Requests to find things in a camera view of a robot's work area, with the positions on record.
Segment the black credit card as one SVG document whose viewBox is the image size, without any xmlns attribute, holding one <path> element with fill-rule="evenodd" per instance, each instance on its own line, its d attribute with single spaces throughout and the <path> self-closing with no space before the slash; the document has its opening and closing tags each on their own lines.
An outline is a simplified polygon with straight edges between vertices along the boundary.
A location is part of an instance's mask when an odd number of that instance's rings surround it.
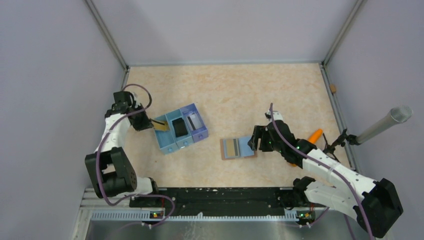
<svg viewBox="0 0 424 240">
<path fill-rule="evenodd" d="M 182 117 L 174 119 L 172 121 L 172 126 L 174 129 L 176 138 L 188 135 L 188 130 L 187 130 L 185 121 Z"/>
</svg>

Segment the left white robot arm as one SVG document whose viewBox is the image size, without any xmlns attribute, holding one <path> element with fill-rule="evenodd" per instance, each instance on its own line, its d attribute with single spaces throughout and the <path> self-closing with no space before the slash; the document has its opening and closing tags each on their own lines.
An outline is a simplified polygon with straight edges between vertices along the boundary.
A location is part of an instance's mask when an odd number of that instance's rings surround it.
<svg viewBox="0 0 424 240">
<path fill-rule="evenodd" d="M 156 182 L 151 177 L 137 176 L 124 151 L 130 128 L 139 132 L 154 125 L 136 94 L 118 91 L 113 97 L 114 104 L 105 114 L 101 139 L 103 145 L 99 145 L 84 160 L 91 184 L 98 198 L 141 194 L 141 200 L 147 206 L 154 207 L 161 198 Z"/>
</svg>

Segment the light blue card box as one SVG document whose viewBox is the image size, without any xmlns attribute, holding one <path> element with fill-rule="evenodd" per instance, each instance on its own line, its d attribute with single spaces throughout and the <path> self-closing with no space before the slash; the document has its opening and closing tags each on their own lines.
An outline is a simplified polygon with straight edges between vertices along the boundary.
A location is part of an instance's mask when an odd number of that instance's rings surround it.
<svg viewBox="0 0 424 240">
<path fill-rule="evenodd" d="M 165 114 L 158 116 L 154 119 L 160 121 L 167 121 Z M 179 147 L 177 146 L 176 140 L 173 136 L 173 133 L 171 132 L 171 129 L 169 131 L 157 131 L 154 129 L 154 133 L 157 139 L 158 147 L 164 155 L 168 155 L 179 150 Z"/>
</svg>

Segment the purple blue card box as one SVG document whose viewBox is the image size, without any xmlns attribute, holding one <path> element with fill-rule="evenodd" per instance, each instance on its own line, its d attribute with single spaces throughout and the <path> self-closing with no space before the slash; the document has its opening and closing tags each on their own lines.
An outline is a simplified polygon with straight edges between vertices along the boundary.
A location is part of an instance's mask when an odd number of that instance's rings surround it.
<svg viewBox="0 0 424 240">
<path fill-rule="evenodd" d="M 181 107 L 180 111 L 191 133 L 193 142 L 197 143 L 205 140 L 209 136 L 209 131 L 196 105 L 191 103 Z"/>
</svg>

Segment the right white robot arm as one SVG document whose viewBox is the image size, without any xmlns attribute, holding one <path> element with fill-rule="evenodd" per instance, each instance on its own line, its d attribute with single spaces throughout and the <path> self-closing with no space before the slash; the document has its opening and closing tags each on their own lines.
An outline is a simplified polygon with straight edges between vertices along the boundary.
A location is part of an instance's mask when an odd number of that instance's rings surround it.
<svg viewBox="0 0 424 240">
<path fill-rule="evenodd" d="M 404 210 L 395 185 L 386 178 L 374 180 L 342 165 L 318 148 L 321 137 L 296 138 L 278 111 L 265 113 L 267 125 L 255 125 L 248 146 L 262 152 L 278 152 L 288 163 L 326 179 L 312 177 L 293 182 L 293 200 L 299 206 L 320 204 L 354 219 L 375 238 L 383 238 Z"/>
</svg>

